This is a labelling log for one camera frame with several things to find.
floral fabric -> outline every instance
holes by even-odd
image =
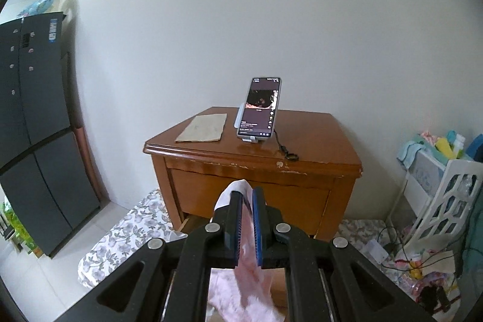
[[[183,237],[173,230],[160,190],[150,192],[79,262],[79,282],[89,289],[152,238]]]

screw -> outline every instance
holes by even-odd
[[[281,232],[282,234],[284,234],[284,233],[290,231],[290,225],[286,224],[285,222],[281,222],[280,224],[277,224],[275,229],[278,232]]]
[[[220,230],[220,225],[216,222],[210,222],[205,225],[206,232],[218,232]]]
[[[334,244],[334,247],[337,249],[345,249],[349,245],[349,242],[347,241],[347,239],[344,239],[341,237],[335,238],[332,241],[332,243]]]
[[[163,239],[154,238],[148,242],[148,249],[157,250],[163,245]]]

white bottle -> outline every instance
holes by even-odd
[[[465,143],[465,137],[461,134],[456,134],[455,143],[453,144],[453,153],[458,157],[459,153],[463,150],[463,145]]]

refrigerator sticker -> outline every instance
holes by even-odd
[[[50,20],[50,27],[49,27],[49,41],[54,43],[57,37],[57,18],[53,18]]]

video on phone screen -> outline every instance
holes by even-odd
[[[253,78],[238,134],[271,135],[279,88],[279,78]]]

